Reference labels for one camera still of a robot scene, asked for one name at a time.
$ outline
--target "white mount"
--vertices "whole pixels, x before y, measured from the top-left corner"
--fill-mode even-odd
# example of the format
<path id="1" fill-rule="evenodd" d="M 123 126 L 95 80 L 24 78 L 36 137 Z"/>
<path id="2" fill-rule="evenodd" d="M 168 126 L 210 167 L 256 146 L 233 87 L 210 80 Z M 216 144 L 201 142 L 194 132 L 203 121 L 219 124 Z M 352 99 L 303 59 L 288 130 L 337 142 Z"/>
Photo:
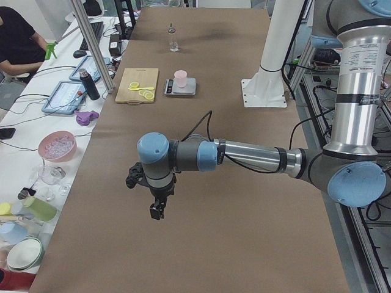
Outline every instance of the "white mount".
<path id="1" fill-rule="evenodd" d="M 252 79 L 242 79 L 244 107 L 287 106 L 279 70 L 283 66 L 303 4 L 304 0 L 276 1 L 259 71 Z"/>

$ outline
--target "black shirt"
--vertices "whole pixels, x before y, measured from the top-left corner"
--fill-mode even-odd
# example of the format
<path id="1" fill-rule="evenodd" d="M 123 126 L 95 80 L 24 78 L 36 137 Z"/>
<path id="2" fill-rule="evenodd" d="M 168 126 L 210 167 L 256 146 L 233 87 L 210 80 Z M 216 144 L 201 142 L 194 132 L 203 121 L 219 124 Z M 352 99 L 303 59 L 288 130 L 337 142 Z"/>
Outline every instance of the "black shirt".
<path id="1" fill-rule="evenodd" d="M 35 34 L 32 26 L 14 9 L 0 7 L 0 62 L 11 64 L 31 64 L 42 62 L 45 51 L 31 39 Z"/>

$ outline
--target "white bowl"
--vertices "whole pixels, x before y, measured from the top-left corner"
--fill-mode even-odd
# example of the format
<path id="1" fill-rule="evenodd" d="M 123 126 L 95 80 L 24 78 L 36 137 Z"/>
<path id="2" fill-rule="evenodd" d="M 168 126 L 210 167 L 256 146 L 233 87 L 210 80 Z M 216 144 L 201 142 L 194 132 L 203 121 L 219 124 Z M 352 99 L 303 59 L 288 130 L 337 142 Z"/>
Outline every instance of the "white bowl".
<path id="1" fill-rule="evenodd" d="M 7 257 L 11 269 L 25 269 L 33 265 L 42 254 L 42 244 L 38 239 L 25 239 L 16 244 Z"/>

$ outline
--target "white desk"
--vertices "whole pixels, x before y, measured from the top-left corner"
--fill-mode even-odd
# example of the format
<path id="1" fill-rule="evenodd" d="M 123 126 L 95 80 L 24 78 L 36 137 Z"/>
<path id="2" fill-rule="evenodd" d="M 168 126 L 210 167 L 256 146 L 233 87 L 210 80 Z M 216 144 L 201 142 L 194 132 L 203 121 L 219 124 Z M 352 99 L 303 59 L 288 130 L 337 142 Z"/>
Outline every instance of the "white desk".
<path id="1" fill-rule="evenodd" d="M 102 17 L 97 18 L 94 21 L 104 22 L 104 34 L 100 40 L 100 48 L 103 56 L 110 57 L 110 53 L 108 51 L 109 35 L 114 31 L 106 32 L 106 30 L 113 27 L 115 23 L 118 23 L 118 19 L 114 17 Z M 74 21 L 65 33 L 71 31 L 76 26 L 77 22 Z M 73 52 L 79 49 L 81 42 L 82 35 L 80 30 L 74 31 L 68 37 L 63 39 L 58 45 L 56 45 L 55 53 L 58 59 L 55 59 L 52 56 L 50 60 L 46 60 L 43 63 L 39 70 L 58 66 L 76 67 L 82 58 L 73 58 Z M 36 74 L 30 83 L 28 83 L 22 95 L 31 93 L 50 95 L 59 81 L 69 80 L 68 77 L 73 69 L 74 68 L 58 68 L 53 70 L 46 70 Z M 95 112 L 100 113 L 107 93 L 102 81 L 97 83 L 97 88 L 101 98 L 96 101 L 92 101 L 89 97 L 87 97 L 86 102 L 82 103 L 82 105 L 85 106 L 81 106 L 79 108 L 80 111 L 94 110 Z M 19 98 L 12 106 L 11 111 L 17 113 L 23 112 L 30 102 L 35 101 L 36 99 L 44 98 L 44 96 L 25 96 Z M 90 125 L 88 126 L 81 126 L 76 122 L 76 115 L 48 115 L 47 113 L 43 113 L 41 109 L 44 103 L 45 100 L 39 102 L 38 104 L 31 104 L 27 111 L 21 115 L 8 112 L 3 121 L 0 123 L 0 127 L 15 127 L 16 132 L 12 139 L 5 140 L 4 142 L 18 147 L 30 148 L 34 150 L 38 148 L 40 141 L 45 136 L 54 131 L 67 130 L 70 131 L 73 135 L 83 135 L 91 132 L 95 127 L 97 120 L 91 121 Z M 45 117 L 34 121 L 21 123 L 22 121 L 35 119 L 42 116 Z M 90 136 L 76 138 L 78 148 L 70 161 L 62 163 L 45 162 L 45 165 L 52 167 L 60 166 L 65 170 L 66 176 L 62 180 L 62 183 L 73 182 L 84 152 L 87 149 L 89 140 Z M 18 201 L 17 195 L 23 187 L 32 186 L 33 182 L 30 179 L 32 169 L 42 165 L 42 158 L 39 156 L 38 151 L 19 150 L 3 143 L 0 143 L 0 158 L 0 203 L 14 203 Z M 59 195 L 60 185 L 48 186 L 40 180 L 38 180 L 34 185 L 34 189 L 38 191 L 43 187 L 49 187 L 54 192 L 56 197 L 53 201 L 50 201 L 50 204 L 55 206 L 58 210 L 61 210 L 66 201 L 66 197 Z M 44 247 L 47 247 L 48 245 L 54 226 L 55 223 L 51 225 L 44 224 L 43 228 L 41 229 L 41 233 L 38 238 L 41 239 Z M 34 273 L 36 271 L 38 271 L 38 267 L 34 267 L 33 269 L 29 270 L 29 272 Z"/>

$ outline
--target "smartphone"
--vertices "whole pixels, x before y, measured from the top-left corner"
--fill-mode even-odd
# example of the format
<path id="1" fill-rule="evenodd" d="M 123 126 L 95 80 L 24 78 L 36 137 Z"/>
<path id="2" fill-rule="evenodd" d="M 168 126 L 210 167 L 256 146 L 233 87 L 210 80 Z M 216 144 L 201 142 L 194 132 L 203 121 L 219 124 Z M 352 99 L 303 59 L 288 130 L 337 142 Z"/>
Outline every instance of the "smartphone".
<path id="1" fill-rule="evenodd" d="M 10 139 L 15 133 L 15 128 L 0 128 L 0 139 Z"/>

